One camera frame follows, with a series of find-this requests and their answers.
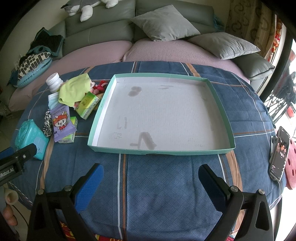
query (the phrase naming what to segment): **smartphone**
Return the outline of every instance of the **smartphone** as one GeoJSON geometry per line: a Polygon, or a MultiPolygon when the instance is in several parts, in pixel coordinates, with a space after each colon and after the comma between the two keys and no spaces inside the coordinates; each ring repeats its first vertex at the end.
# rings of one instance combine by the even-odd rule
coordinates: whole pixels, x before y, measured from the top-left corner
{"type": "Polygon", "coordinates": [[[290,135],[280,126],[273,157],[271,158],[268,173],[272,180],[280,181],[283,176],[290,146],[290,135]]]}

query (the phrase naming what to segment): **patterned pillow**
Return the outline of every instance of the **patterned pillow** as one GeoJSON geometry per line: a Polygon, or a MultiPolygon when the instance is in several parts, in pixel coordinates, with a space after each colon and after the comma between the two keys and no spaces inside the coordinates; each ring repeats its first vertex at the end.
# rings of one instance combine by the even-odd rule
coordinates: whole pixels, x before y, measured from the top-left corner
{"type": "Polygon", "coordinates": [[[43,52],[39,54],[31,54],[29,55],[22,65],[19,67],[17,78],[20,80],[30,71],[36,69],[38,65],[43,62],[45,59],[50,58],[51,54],[49,52],[43,52]]]}

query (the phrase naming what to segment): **cartoon character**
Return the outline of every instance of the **cartoon character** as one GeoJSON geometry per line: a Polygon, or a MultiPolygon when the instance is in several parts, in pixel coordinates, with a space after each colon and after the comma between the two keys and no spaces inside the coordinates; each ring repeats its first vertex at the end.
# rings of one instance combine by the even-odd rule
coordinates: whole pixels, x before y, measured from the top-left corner
{"type": "Polygon", "coordinates": [[[63,111],[61,115],[56,115],[55,119],[53,119],[54,126],[57,127],[60,131],[65,129],[68,123],[69,120],[66,111],[63,111]]]}

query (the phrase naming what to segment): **wall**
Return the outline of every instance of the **wall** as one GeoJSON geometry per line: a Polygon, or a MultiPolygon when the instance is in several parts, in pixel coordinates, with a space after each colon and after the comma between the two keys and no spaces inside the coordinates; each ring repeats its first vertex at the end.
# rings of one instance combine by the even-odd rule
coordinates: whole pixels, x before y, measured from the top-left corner
{"type": "MultiPolygon", "coordinates": [[[[19,55],[26,54],[30,43],[42,27],[50,29],[67,17],[60,9],[68,0],[40,0],[16,25],[0,51],[0,86],[4,88],[9,80],[14,62],[19,55]]],[[[215,14],[226,23],[230,0],[182,0],[213,6],[215,14]]]]}

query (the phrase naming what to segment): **white plastic bottle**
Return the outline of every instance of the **white plastic bottle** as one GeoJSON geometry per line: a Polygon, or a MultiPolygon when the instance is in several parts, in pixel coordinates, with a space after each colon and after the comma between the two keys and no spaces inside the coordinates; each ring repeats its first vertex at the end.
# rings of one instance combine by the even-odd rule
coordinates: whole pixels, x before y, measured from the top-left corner
{"type": "Polygon", "coordinates": [[[49,90],[51,93],[56,93],[63,84],[63,81],[59,77],[58,73],[53,73],[47,78],[46,84],[49,86],[49,90]]]}

